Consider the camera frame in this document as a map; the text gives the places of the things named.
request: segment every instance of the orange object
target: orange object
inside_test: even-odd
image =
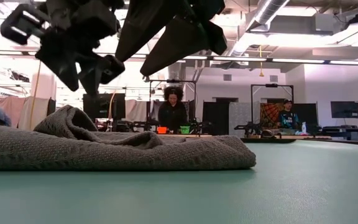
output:
[[[167,127],[158,127],[157,133],[159,134],[166,134],[167,133]]]

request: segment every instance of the green object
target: green object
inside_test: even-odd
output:
[[[190,126],[180,126],[180,132],[182,134],[188,134],[190,132]]]
[[[0,172],[0,224],[355,224],[358,146],[247,144],[252,170]]]

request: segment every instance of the woman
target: woman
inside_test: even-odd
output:
[[[162,127],[177,133],[180,126],[187,123],[185,105],[181,102],[183,90],[177,86],[169,86],[164,89],[165,102],[158,111],[158,121]]]

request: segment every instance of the gray towel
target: gray towel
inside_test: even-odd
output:
[[[0,126],[0,170],[224,170],[256,165],[234,136],[186,140],[151,132],[98,133],[65,106],[34,131]]]

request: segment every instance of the water bottle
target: water bottle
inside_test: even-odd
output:
[[[306,130],[306,122],[302,122],[302,133],[306,134],[307,130]]]

